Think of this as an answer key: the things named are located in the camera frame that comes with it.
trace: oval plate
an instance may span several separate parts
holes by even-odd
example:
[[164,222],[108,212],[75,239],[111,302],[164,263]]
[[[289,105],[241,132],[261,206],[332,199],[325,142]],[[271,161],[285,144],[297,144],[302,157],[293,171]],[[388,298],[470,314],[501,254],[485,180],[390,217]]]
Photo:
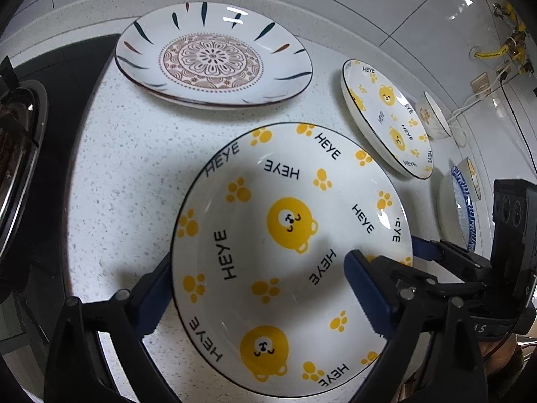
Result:
[[386,76],[359,60],[343,64],[342,90],[356,124],[393,168],[427,179],[433,153],[413,107]]
[[378,164],[321,126],[244,134],[203,168],[177,218],[173,286],[186,332],[248,390],[334,389],[386,343],[345,279],[354,248],[412,264],[404,209]]
[[252,107],[294,97],[313,68],[303,45],[251,10],[194,2],[132,23],[115,48],[132,82],[192,107]]

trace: screw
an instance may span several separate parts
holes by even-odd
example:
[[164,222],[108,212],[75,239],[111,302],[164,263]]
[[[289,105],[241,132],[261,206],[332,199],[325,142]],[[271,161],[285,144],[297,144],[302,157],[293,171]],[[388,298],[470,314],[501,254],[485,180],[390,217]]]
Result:
[[71,296],[67,298],[67,300],[65,301],[65,304],[69,307],[72,307],[72,306],[76,306],[78,302],[79,302],[78,298],[76,298],[75,296]]
[[118,292],[114,294],[114,297],[116,300],[127,300],[131,293],[128,289],[120,289]]
[[414,298],[414,293],[410,289],[402,289],[399,291],[401,298],[405,300],[412,300]]
[[464,300],[461,299],[460,297],[453,297],[451,299],[451,303],[453,304],[453,306],[457,306],[457,307],[463,307],[465,305]]

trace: power cord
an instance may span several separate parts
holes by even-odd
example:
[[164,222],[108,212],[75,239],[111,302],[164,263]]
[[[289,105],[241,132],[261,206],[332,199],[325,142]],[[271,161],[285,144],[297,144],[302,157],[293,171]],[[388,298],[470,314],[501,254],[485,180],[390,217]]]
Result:
[[509,105],[509,109],[511,109],[511,113],[513,114],[513,118],[515,118],[515,123],[517,124],[517,127],[518,127],[518,131],[520,132],[520,136],[522,136],[522,140],[524,141],[525,145],[526,145],[526,148],[528,149],[528,153],[530,154],[530,159],[532,160],[532,164],[533,164],[533,169],[535,171],[535,174],[537,175],[537,167],[535,166],[535,161],[533,160],[533,155],[532,155],[532,151],[530,149],[530,145],[528,144],[528,141],[526,141],[526,138],[524,137],[524,133],[522,132],[522,128],[520,128],[520,124],[518,123],[518,119],[517,119],[517,116],[515,115],[515,111],[513,110],[513,107],[511,106],[511,102],[509,101],[509,97],[507,96],[507,94],[505,93],[505,89],[503,87],[503,81],[507,78],[507,71],[504,71],[501,73],[501,76],[500,76],[500,87],[501,87],[501,90],[505,96],[505,99],[507,100],[507,104]]

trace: brown floral medallion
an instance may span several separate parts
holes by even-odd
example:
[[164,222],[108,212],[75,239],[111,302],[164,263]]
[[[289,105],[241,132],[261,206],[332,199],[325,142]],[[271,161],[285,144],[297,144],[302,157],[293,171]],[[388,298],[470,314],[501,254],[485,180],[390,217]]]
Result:
[[191,89],[230,92],[257,83],[260,56],[244,42],[217,33],[195,33],[166,45],[160,56],[164,74]]

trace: white speckled countertop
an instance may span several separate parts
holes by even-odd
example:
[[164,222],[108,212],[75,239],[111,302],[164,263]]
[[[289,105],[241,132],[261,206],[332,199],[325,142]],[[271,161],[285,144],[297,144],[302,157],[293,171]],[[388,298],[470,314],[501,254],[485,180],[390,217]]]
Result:
[[[83,301],[103,300],[152,271],[169,250],[181,201],[206,161],[233,138],[271,122],[312,122],[357,141],[390,176],[411,232],[439,238],[437,189],[450,166],[461,160],[453,139],[432,141],[435,169],[429,180],[398,175],[365,141],[345,106],[339,75],[348,57],[311,41],[302,42],[314,68],[308,89],[290,101],[249,110],[177,106],[128,82],[114,62],[109,65],[90,105],[72,174],[67,210],[73,294]],[[478,238],[476,251],[480,250]],[[173,305],[144,343],[171,388],[186,403],[275,400],[239,388],[206,364],[190,343]],[[109,339],[103,339],[103,344],[120,391],[135,399]],[[347,401],[361,381],[357,377],[300,401]]]

